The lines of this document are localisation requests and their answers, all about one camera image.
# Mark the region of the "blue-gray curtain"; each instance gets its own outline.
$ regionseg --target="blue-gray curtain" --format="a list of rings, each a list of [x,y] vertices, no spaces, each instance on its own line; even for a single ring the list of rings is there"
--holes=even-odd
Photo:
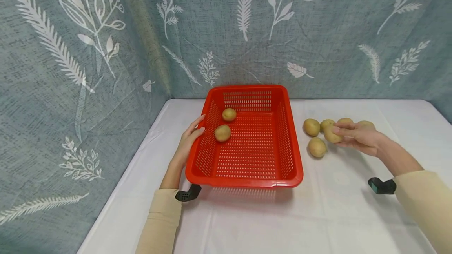
[[[75,253],[169,98],[424,99],[450,0],[0,0],[0,253]]]

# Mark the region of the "red plastic basket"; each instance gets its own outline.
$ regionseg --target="red plastic basket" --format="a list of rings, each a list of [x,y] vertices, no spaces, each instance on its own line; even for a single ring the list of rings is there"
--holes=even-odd
[[[237,112],[226,122],[226,108]],[[191,183],[221,187],[295,187],[303,180],[300,150],[289,96],[280,85],[239,85],[209,91],[199,127],[206,130],[193,144],[185,174]],[[226,142],[215,129],[227,124]]]

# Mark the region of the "yellow potato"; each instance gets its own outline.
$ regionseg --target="yellow potato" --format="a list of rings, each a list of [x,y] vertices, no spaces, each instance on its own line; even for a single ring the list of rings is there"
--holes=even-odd
[[[323,131],[325,135],[325,139],[328,140],[331,143],[338,143],[341,142],[343,136],[336,135],[335,133],[331,132],[333,126],[327,126],[325,130]]]
[[[338,123],[353,123],[353,120],[350,118],[340,118]]]
[[[231,137],[231,129],[229,126],[222,125],[215,130],[215,138],[220,141],[226,141]]]
[[[223,120],[225,120],[227,122],[233,121],[236,116],[237,116],[237,113],[232,108],[224,109],[223,114],[221,114],[221,117],[223,117]]]
[[[367,127],[368,129],[376,129],[375,125],[370,121],[363,120],[359,121],[358,123],[363,127]]]
[[[306,119],[303,123],[304,132],[310,136],[317,136],[320,132],[320,124],[317,120]]]
[[[334,123],[336,123],[336,122],[333,121],[333,120],[331,120],[331,119],[323,120],[323,121],[320,123],[320,131],[321,131],[321,132],[324,132],[324,131],[325,131],[325,127],[334,125]]]
[[[326,153],[326,144],[320,138],[312,138],[308,143],[308,151],[314,157],[322,157]]]

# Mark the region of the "beige sleeve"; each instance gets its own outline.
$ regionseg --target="beige sleeve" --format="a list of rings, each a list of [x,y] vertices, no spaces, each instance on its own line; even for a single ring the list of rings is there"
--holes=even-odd
[[[436,173],[417,171],[394,179],[395,195],[438,254],[452,253],[452,190]]]
[[[182,204],[177,189],[159,189],[154,193],[149,215],[140,236],[136,254],[171,254],[179,226]]]

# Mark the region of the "human hand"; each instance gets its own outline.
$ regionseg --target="human hand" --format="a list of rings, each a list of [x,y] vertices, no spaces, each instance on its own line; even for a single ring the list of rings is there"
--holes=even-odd
[[[331,132],[345,136],[342,142],[337,143],[340,147],[351,147],[370,156],[378,157],[380,142],[386,138],[381,132],[373,127],[359,123],[335,123]]]
[[[174,153],[173,159],[171,160],[172,164],[179,165],[184,167],[187,163],[188,154],[190,154],[191,146],[194,141],[204,133],[205,128],[201,127],[196,129],[196,126],[200,123],[200,121],[204,120],[206,115],[202,115],[198,117],[193,123],[190,124],[188,129],[182,134],[180,138],[179,145]]]

